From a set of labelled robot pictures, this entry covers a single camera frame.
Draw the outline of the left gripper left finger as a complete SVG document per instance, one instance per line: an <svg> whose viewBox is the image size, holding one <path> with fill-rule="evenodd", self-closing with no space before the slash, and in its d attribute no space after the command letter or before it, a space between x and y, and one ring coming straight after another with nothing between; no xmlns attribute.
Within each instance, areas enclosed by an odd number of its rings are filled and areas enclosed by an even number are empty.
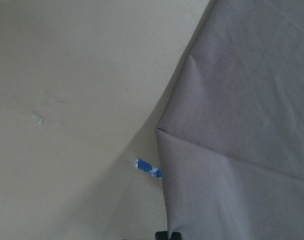
<svg viewBox="0 0 304 240"><path fill-rule="evenodd" d="M156 240L168 240L168 233L167 231L158 231L155 233Z"/></svg>

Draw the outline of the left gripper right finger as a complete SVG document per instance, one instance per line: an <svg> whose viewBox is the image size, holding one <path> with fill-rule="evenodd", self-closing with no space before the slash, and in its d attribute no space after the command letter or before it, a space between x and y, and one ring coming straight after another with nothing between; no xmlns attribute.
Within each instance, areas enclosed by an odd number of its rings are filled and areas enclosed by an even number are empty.
<svg viewBox="0 0 304 240"><path fill-rule="evenodd" d="M182 240L182 235L179 232L173 232L171 234L170 240Z"/></svg>

